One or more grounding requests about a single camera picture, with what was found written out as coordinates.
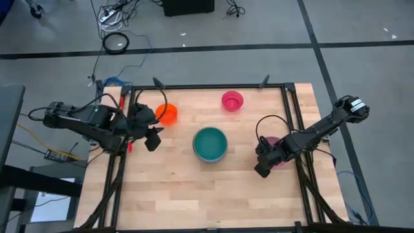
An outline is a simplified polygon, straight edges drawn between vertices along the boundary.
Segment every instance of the wooden table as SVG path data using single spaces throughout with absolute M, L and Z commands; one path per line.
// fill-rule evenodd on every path
M 273 169 L 266 179 L 253 169 L 257 164 L 257 121 L 269 114 L 286 118 L 280 89 L 236 89 L 245 102 L 235 113 L 221 106 L 225 91 L 166 91 L 168 102 L 179 110 L 178 122 L 160 133 L 162 143 L 154 152 L 147 151 L 144 140 L 133 144 L 126 157 L 117 230 L 285 227 L 295 221 L 306 225 L 294 161 Z M 297 83 L 296 91 L 307 128 L 321 118 L 312 85 Z M 106 88 L 105 92 L 119 99 L 119 87 Z M 102 103 L 113 105 L 106 97 Z M 144 91 L 138 101 L 152 109 L 164 103 L 159 91 Z M 291 99 L 290 107 L 297 128 Z M 206 126 L 221 129 L 228 139 L 226 156 L 215 164 L 198 160 L 191 146 L 193 136 Z M 277 118 L 267 118 L 259 126 L 260 135 L 283 137 L 288 132 Z M 324 143 L 319 149 L 329 151 Z M 89 159 L 99 153 L 94 151 Z M 102 155 L 88 166 L 75 227 L 88 218 L 102 197 L 108 158 Z M 315 151 L 314 169 L 320 193 L 340 217 L 347 219 L 331 157 Z M 317 220 L 313 197 L 309 196 Z M 107 223 L 111 207 L 109 203 Z

